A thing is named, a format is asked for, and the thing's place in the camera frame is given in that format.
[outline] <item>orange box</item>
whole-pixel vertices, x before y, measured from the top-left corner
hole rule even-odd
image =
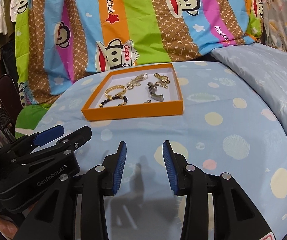
[[[130,82],[131,79],[142,73],[148,73],[149,78],[141,81],[141,86],[134,87],[132,90],[127,89],[124,95],[128,98],[127,105],[117,106],[121,101],[114,100],[116,102],[110,101],[102,108],[99,108],[100,102],[106,99],[104,93],[108,87],[116,84],[124,85],[126,87],[126,83]],[[149,94],[147,86],[148,82],[151,81],[155,83],[156,81],[159,81],[153,75],[154,73],[166,75],[170,80],[168,89],[158,87],[158,90],[156,91],[156,94],[164,95],[165,100],[163,102],[154,101],[151,99]],[[117,92],[120,92],[120,89],[113,90],[109,94],[115,95]],[[147,99],[150,99],[152,103],[143,104]],[[171,63],[155,64],[122,68],[108,72],[107,76],[101,81],[99,86],[89,97],[81,111],[88,121],[182,115],[183,99],[173,65]]]

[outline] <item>jewelry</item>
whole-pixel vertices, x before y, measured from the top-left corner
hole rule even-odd
[[[163,88],[168,88],[167,84],[170,84],[170,80],[167,76],[161,76],[158,73],[155,73],[154,76],[160,80],[155,83],[156,86],[160,85]]]
[[[115,90],[115,89],[122,89],[121,92],[115,94],[115,97],[117,97],[117,96],[123,96],[123,95],[126,93],[125,86],[123,86],[123,85],[116,85],[116,86],[109,87],[109,88],[104,92],[106,98],[109,98],[110,100],[112,100],[112,96],[111,96],[111,95],[108,95],[108,93],[111,92],[112,90]]]
[[[141,85],[140,81],[146,80],[147,78],[148,78],[147,73],[140,74],[139,76],[136,76],[134,79],[128,82],[126,86],[128,89],[133,89],[135,86],[139,87]]]
[[[154,83],[148,82],[149,92],[152,99],[163,102],[164,98],[163,95],[157,95],[157,86]]]
[[[99,107],[101,108],[101,107],[103,107],[103,105],[105,105],[106,103],[108,103],[108,102],[110,102],[110,101],[112,101],[112,100],[115,100],[115,99],[123,99],[124,100],[124,102],[122,103],[122,104],[119,104],[118,106],[125,106],[126,104],[127,104],[127,101],[128,101],[128,98],[127,97],[125,97],[125,96],[113,96],[112,98],[111,98],[111,100],[109,99],[109,98],[107,98],[106,100],[104,100],[103,102],[101,102],[101,104],[99,105]]]

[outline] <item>light blue bedsheet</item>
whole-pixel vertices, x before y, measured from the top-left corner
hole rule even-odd
[[[106,198],[110,240],[179,240],[185,198],[170,189],[162,143],[204,172],[229,172],[264,216],[276,239],[287,233],[287,137],[262,99],[221,63],[173,64],[184,114],[88,122],[80,111],[107,73],[83,78],[51,107],[36,128],[58,124],[65,135],[89,125],[91,140],[76,151],[81,173],[127,143],[117,195]],[[210,225],[213,237],[213,224]]]

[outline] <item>pink stripe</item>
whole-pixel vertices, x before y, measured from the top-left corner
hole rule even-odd
[[[71,31],[71,26],[70,26],[70,21],[69,21],[69,16],[68,16],[68,11],[66,7],[66,1],[64,2],[63,5],[63,10],[62,10],[62,21],[64,24],[69,28],[70,30],[70,39],[69,39],[69,46],[65,49],[57,46],[58,53],[60,55],[60,58],[63,62],[63,65],[66,69],[66,71],[69,74],[70,80],[74,82],[74,73],[73,73],[73,34]]]
[[[210,24],[210,30],[213,36],[217,37],[220,43],[226,47],[228,45],[236,45],[234,41],[235,37],[231,34],[231,32],[227,29],[226,25],[222,21],[220,17],[220,8],[217,3],[217,0],[202,0],[203,11],[205,14],[206,19]]]

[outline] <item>colorful striped comforter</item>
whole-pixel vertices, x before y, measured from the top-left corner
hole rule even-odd
[[[86,73],[195,59],[250,44],[261,0],[21,0],[16,63],[24,105],[51,104]]]

